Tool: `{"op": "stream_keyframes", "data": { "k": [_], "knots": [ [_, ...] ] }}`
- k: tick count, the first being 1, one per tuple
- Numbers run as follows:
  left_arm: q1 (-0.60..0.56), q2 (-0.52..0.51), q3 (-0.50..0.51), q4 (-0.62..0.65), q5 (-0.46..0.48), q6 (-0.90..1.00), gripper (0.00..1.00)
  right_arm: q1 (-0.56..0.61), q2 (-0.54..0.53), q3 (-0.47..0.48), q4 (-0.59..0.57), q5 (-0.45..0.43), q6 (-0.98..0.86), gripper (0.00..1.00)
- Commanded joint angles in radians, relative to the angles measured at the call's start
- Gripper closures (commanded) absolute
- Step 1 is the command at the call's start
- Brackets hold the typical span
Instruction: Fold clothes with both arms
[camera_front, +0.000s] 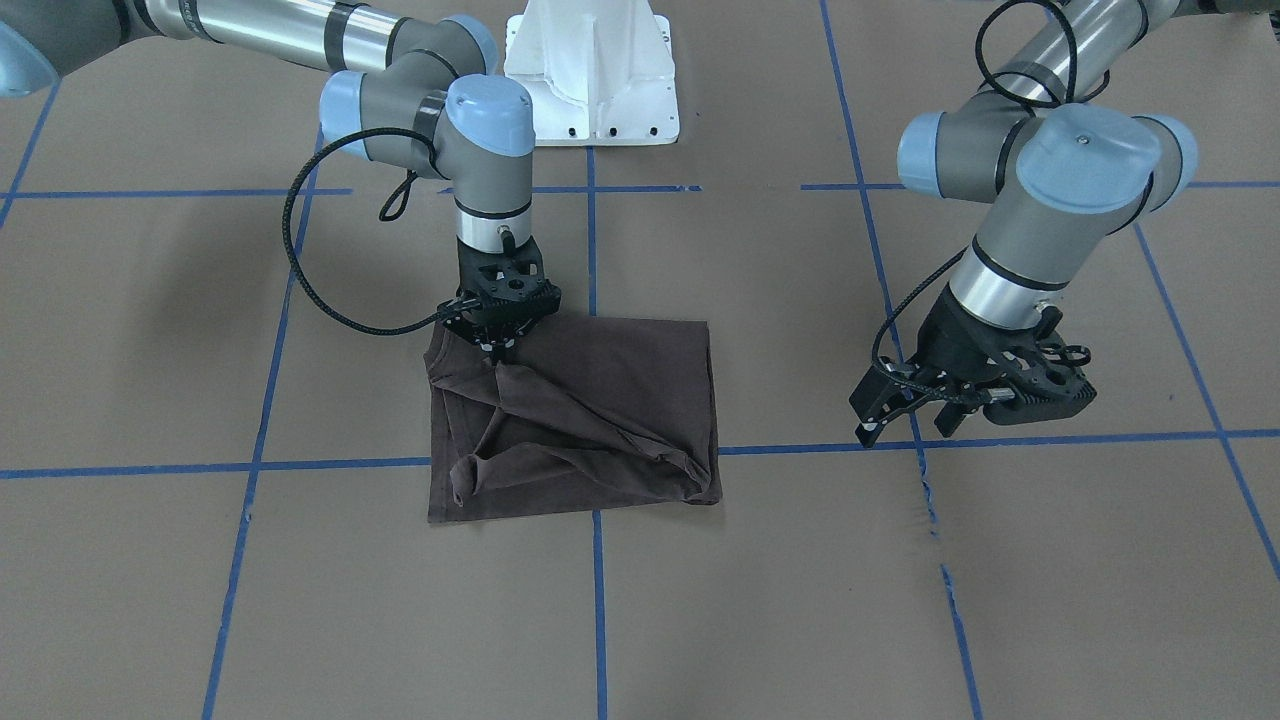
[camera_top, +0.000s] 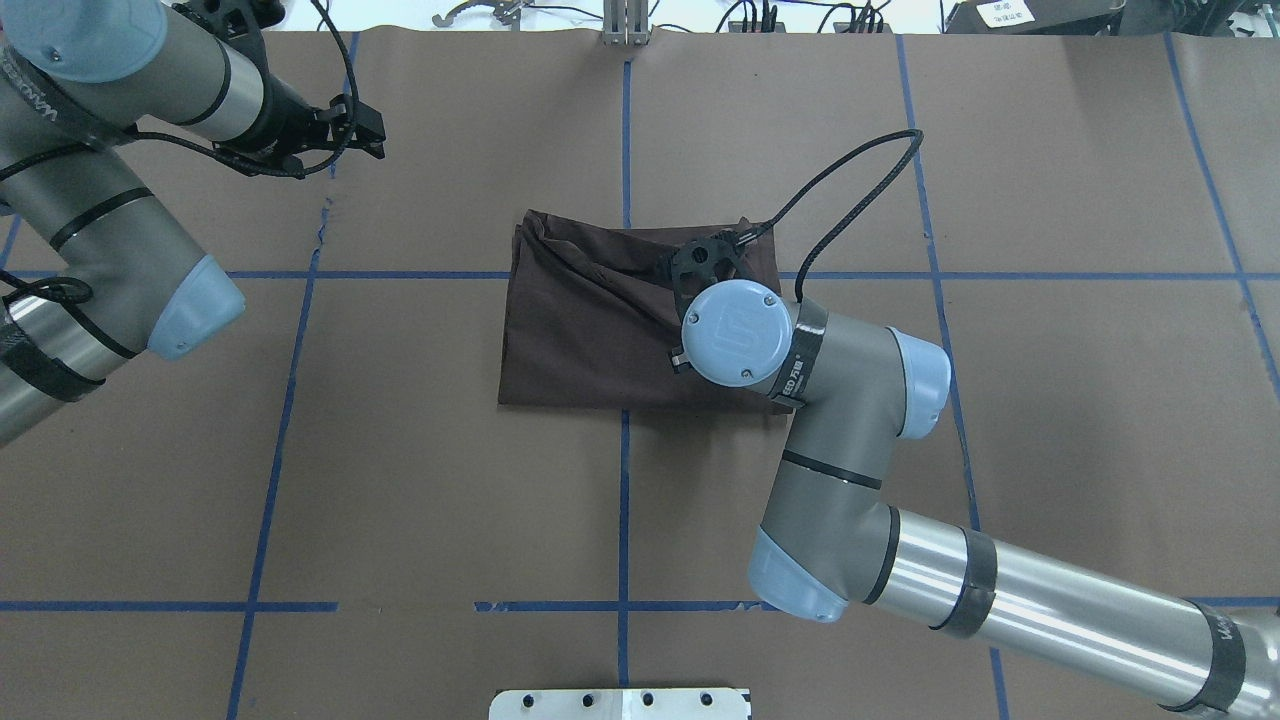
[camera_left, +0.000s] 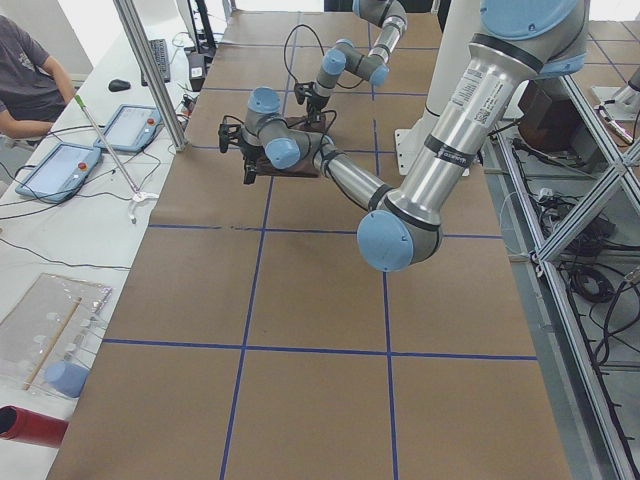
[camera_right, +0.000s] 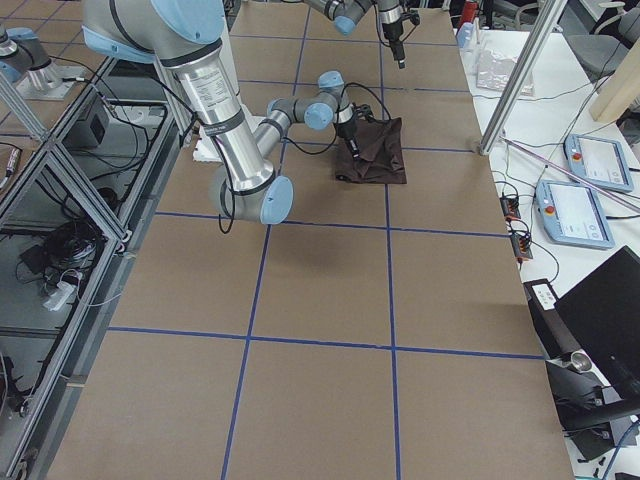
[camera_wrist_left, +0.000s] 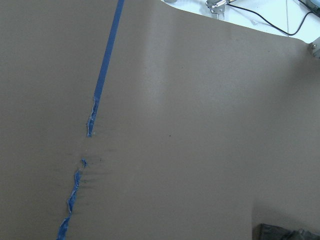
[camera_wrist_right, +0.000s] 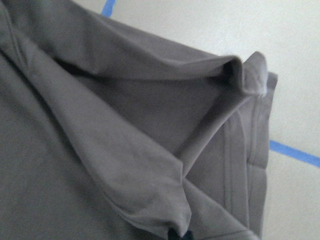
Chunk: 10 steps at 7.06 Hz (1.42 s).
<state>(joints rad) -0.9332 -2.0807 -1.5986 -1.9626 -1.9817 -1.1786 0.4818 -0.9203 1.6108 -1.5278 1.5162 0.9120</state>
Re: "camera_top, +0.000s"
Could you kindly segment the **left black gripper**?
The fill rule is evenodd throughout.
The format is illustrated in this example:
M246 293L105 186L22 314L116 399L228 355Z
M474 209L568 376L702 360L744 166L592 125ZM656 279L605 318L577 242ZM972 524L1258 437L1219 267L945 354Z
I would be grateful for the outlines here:
M344 141L340 136L348 131L353 137ZM265 79L255 131L255 152L260 156L324 152L328 161L334 161L346 152L366 152L384 159L385 135L381 113L364 101L333 97L328 109L319 109L278 77Z

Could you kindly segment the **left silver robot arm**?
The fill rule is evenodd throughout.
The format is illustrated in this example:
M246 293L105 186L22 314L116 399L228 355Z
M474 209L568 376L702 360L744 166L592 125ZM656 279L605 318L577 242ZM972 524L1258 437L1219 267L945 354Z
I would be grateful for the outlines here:
M172 143L247 177L303 179L355 149L384 158L381 114L323 3L346 90L306 101L269 65L280 1L5 1L3 214L65 261L3 273L3 443L100 388L142 352L186 356L244 296L120 159Z

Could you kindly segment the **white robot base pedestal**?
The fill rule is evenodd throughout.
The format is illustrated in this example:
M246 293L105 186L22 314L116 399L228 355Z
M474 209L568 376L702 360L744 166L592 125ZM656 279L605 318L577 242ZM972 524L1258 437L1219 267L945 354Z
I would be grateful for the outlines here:
M728 687L502 691L489 719L751 719L750 691Z

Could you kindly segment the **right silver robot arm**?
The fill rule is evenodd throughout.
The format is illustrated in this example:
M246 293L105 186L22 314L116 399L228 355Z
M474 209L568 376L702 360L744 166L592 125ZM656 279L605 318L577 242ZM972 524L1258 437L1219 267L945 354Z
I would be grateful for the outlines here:
M901 611L1006 662L1055 661L1157 706L1277 716L1277 424L1272 396L1216 380L1230 348L1161 359L1202 315L1144 328L1103 301L1225 302L1206 287L1010 288L960 297L1012 325L969 329L950 375L934 295L893 318L814 283L708 290L682 315L691 366L794 400L753 530L748 584L771 606L846 626Z

